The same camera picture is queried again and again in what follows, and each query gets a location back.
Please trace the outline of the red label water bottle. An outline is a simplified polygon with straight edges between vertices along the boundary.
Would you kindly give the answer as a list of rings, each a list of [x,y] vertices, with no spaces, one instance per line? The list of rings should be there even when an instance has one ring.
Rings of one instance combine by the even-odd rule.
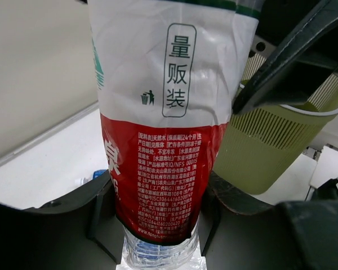
[[[88,1],[126,263],[177,269],[232,115],[262,1]]]

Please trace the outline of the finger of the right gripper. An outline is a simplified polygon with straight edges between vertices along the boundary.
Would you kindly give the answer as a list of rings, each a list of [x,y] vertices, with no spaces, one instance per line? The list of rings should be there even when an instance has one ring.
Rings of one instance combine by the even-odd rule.
[[[233,104],[301,105],[338,75],[338,1],[265,1],[251,48],[266,57]]]

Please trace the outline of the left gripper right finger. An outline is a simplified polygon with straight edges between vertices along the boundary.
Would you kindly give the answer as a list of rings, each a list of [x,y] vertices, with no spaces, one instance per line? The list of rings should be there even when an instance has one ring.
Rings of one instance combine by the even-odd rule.
[[[199,242],[208,269],[338,269],[338,179],[270,205],[211,173]]]

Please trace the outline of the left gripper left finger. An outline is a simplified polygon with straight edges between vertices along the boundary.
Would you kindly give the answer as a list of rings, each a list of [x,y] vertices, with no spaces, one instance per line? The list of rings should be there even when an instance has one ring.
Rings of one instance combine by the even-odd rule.
[[[122,247],[109,172],[40,208],[0,203],[0,269],[115,269]]]

